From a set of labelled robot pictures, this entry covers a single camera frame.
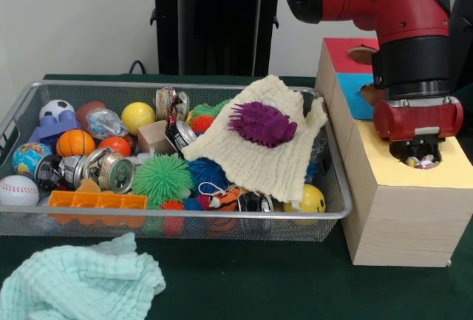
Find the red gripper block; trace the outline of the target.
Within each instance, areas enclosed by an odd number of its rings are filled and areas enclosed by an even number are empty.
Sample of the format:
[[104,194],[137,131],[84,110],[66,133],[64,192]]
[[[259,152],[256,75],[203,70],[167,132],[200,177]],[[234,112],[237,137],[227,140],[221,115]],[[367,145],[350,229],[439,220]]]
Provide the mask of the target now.
[[380,101],[375,105],[373,124],[378,136],[401,142],[401,157],[416,157],[416,137],[426,137],[425,156],[440,160],[439,139],[454,137],[463,124],[463,106],[452,96]]

